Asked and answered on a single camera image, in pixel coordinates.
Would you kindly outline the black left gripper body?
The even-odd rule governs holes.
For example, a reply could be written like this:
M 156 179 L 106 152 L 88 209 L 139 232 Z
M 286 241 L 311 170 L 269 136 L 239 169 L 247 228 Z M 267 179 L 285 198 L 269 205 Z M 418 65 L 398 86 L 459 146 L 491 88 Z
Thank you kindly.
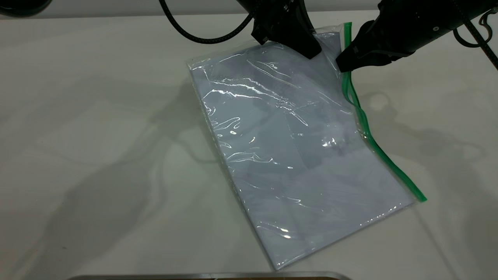
M 260 44 L 274 41 L 300 44 L 308 40 L 308 14 L 304 0 L 252 0 L 251 35 Z

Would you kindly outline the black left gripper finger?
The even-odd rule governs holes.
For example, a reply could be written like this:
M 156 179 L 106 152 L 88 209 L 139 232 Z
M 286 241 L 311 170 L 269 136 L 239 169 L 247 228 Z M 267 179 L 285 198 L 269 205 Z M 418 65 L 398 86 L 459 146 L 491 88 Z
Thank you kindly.
M 318 55 L 322 48 L 315 38 L 304 0 L 291 0 L 288 11 L 288 46 L 308 59 Z

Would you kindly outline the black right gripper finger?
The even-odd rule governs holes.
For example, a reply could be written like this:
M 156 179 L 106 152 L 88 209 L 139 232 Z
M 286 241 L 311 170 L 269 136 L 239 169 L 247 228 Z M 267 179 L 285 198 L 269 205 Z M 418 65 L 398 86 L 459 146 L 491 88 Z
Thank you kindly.
M 370 33 L 375 21 L 363 23 L 355 38 L 352 37 L 352 25 L 352 22 L 344 23 L 344 50 L 348 46 L 356 46 L 356 52 L 360 56 L 372 53 L 373 43 L 371 42 L 372 36 Z
M 356 52 L 356 46 L 350 45 L 338 55 L 338 68 L 342 73 L 351 72 L 366 66 L 385 66 L 391 64 L 391 58 L 387 55 L 368 53 L 360 56 Z

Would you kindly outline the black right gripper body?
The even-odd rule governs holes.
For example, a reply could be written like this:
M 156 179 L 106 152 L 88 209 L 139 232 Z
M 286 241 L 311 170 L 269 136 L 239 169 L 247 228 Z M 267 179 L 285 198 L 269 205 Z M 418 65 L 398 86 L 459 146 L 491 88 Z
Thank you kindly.
M 432 41 L 425 0 L 382 0 L 368 30 L 375 53 L 406 57 Z

